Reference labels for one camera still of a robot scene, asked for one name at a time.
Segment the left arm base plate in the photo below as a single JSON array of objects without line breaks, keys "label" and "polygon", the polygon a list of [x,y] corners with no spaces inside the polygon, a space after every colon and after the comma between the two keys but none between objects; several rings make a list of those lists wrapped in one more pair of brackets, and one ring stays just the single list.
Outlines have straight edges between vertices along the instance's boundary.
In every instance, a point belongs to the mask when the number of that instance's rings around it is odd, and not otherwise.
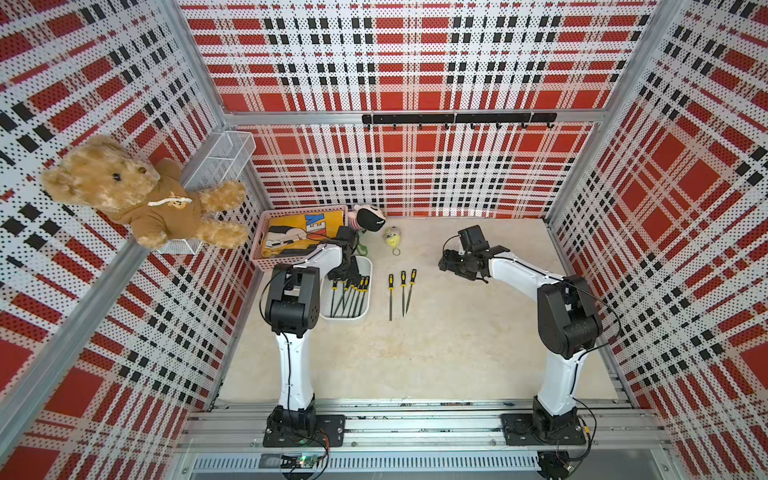
[{"label": "left arm base plate", "polygon": [[262,445],[266,448],[340,447],[347,418],[344,415],[305,415],[275,411],[269,415]]}]

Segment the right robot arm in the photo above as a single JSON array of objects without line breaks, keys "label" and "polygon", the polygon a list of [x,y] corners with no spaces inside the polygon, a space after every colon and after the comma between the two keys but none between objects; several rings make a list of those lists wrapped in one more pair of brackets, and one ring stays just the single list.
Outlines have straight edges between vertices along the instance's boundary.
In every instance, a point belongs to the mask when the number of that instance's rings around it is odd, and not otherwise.
[{"label": "right robot arm", "polygon": [[480,226],[458,232],[462,249],[443,250],[438,266],[469,281],[501,281],[536,301],[537,332],[547,350],[543,384],[533,399],[533,432],[542,440],[578,425],[575,393],[603,325],[597,297],[578,275],[562,276],[490,246]]}]

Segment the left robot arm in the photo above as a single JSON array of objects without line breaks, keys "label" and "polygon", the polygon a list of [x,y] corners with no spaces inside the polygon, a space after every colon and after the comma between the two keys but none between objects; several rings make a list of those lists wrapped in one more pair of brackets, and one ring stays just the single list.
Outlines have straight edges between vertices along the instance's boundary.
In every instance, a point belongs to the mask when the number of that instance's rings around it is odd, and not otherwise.
[{"label": "left robot arm", "polygon": [[342,226],[304,262],[273,268],[261,310],[280,355],[280,397],[268,420],[272,431],[311,437],[317,430],[309,350],[321,311],[320,286],[326,276],[339,280],[356,270],[357,243],[357,232]]}]

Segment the white plastic storage box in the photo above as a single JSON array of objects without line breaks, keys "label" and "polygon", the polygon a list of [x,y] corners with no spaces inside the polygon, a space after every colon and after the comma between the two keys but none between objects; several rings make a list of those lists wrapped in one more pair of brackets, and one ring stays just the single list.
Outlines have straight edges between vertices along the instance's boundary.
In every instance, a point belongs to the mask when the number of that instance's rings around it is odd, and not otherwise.
[{"label": "white plastic storage box", "polygon": [[[373,263],[367,257],[356,257],[361,278],[358,282],[338,281],[338,291],[335,297],[335,311],[333,317],[329,314],[331,302],[332,281],[324,278],[320,285],[320,317],[330,322],[361,322],[370,311],[371,283]],[[353,310],[358,297],[358,289],[363,276],[369,276],[370,282],[365,295],[365,303],[360,316],[355,317]]]}]

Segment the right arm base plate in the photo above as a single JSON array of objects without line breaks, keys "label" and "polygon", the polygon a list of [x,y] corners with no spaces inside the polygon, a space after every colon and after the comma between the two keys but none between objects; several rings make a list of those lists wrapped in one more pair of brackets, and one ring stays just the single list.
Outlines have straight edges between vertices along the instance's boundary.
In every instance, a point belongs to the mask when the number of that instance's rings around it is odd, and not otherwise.
[{"label": "right arm base plate", "polygon": [[501,427],[508,446],[585,446],[587,439],[577,414],[550,417],[546,412],[504,414]]}]

